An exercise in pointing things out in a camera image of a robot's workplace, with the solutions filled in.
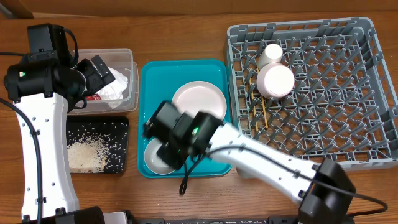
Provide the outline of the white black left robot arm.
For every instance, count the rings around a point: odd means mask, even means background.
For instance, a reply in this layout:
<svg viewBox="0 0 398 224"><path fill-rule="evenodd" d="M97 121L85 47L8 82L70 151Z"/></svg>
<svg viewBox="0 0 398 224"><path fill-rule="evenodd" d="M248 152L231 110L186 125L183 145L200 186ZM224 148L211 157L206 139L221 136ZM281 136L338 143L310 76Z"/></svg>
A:
<svg viewBox="0 0 398 224"><path fill-rule="evenodd" d="M56 52L26 54L4 77L22 138L23 223L104 223L98 206L81 209L70 175L67 114L114 80L89 60L62 62Z"/></svg>

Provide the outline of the cream paper cup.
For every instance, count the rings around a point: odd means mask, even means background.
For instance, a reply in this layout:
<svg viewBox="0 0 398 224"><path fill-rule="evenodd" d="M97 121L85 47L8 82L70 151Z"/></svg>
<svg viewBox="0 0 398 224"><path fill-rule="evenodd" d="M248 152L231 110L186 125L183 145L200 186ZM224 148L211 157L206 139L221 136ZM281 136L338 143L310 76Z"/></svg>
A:
<svg viewBox="0 0 398 224"><path fill-rule="evenodd" d="M283 55L282 47L278 44L269 44L260 54L257 62L257 68L261 70L270 63L280 63Z"/></svg>

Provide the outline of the grey bowl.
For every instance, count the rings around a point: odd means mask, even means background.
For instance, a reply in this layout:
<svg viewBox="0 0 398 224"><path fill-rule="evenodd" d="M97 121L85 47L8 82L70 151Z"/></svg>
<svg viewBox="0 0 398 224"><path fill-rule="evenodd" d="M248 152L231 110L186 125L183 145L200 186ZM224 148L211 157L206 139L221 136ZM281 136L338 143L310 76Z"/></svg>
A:
<svg viewBox="0 0 398 224"><path fill-rule="evenodd" d="M157 152L162 143L154 138L149 141L144 151L144 161L150 171L158 175L167 175L175 172L175 169L169 167L158 155Z"/></svg>

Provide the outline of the large pink plate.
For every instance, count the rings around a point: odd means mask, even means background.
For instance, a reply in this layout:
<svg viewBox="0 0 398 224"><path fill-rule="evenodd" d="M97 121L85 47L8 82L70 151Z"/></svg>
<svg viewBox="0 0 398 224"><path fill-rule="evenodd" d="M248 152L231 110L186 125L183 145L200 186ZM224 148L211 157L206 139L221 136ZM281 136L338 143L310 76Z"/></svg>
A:
<svg viewBox="0 0 398 224"><path fill-rule="evenodd" d="M172 103L179 112L194 117L198 112L210 113L224 119L227 111L226 98L222 91L209 82L194 81L181 86L174 94Z"/></svg>

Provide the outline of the red snack wrapper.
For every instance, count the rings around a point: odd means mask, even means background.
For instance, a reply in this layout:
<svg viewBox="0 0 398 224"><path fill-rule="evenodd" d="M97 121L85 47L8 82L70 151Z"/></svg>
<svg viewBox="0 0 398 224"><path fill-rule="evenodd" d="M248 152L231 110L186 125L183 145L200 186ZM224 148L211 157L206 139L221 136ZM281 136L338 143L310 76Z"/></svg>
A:
<svg viewBox="0 0 398 224"><path fill-rule="evenodd" d="M86 96L85 99L88 101L98 101L101 100L101 97L98 94L94 94L91 96Z"/></svg>

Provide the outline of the pile of white rice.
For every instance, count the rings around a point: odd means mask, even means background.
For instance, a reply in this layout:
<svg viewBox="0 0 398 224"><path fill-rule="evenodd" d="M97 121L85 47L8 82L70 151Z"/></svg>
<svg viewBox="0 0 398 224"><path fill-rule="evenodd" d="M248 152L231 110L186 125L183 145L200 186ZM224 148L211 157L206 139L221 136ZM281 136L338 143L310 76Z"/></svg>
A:
<svg viewBox="0 0 398 224"><path fill-rule="evenodd" d="M103 139L89 138L67 146L71 173L100 173L109 155L109 144Z"/></svg>

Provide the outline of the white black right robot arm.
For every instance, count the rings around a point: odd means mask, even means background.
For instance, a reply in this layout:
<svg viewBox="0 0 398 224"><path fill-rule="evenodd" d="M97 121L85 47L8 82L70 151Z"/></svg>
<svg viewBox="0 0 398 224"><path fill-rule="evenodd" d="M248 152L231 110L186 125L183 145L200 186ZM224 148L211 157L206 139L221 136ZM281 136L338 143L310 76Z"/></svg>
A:
<svg viewBox="0 0 398 224"><path fill-rule="evenodd" d="M200 112L156 112L148 122L153 135L183 152L231 164L279 189L299 203L300 223L343 223L356 188L331 159L321 164L289 156L248 138L235 127Z"/></svg>

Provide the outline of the white napkin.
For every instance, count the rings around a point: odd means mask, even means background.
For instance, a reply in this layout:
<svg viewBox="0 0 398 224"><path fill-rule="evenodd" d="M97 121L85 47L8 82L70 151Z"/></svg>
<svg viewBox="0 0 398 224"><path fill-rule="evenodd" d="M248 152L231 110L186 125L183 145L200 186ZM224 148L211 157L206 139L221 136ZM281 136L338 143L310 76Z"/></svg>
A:
<svg viewBox="0 0 398 224"><path fill-rule="evenodd" d="M108 67L109 71L115 77L115 80L96 93L102 100L110 100L109 107L115 109L118 107L123 99L123 91L127 88L128 79L119 71Z"/></svg>

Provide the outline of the small pink bowl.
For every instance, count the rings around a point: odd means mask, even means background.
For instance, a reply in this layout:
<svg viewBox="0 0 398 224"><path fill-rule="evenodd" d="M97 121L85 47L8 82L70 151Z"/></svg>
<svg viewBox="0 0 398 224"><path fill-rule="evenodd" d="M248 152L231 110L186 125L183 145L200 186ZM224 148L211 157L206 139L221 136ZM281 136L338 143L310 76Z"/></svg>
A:
<svg viewBox="0 0 398 224"><path fill-rule="evenodd" d="M265 98L279 99L288 95L295 83L294 74L281 63L270 63L262 67L256 79L259 93Z"/></svg>

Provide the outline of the wooden chopstick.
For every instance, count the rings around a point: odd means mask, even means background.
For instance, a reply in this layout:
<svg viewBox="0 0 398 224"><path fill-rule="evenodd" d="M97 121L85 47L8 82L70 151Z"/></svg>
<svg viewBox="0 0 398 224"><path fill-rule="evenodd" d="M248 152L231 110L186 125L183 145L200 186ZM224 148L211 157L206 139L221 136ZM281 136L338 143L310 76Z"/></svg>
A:
<svg viewBox="0 0 398 224"><path fill-rule="evenodd" d="M254 89L255 89L256 86L255 86L255 84L252 83L252 78L249 79L249 84L250 84L249 92L251 94L251 105L250 105L250 107L251 107L251 110L253 112L253 123L255 125L255 130L256 130L256 132L258 132L259 127L258 127L258 124L257 124L257 120L255 120L255 118L257 117L257 112L256 112L257 99L254 97Z"/></svg>
<svg viewBox="0 0 398 224"><path fill-rule="evenodd" d="M261 103L262 103L262 111L263 111L263 115L264 115L264 125L265 125L266 128L268 128L266 104L265 104L265 99L264 99L263 96L261 97Z"/></svg>

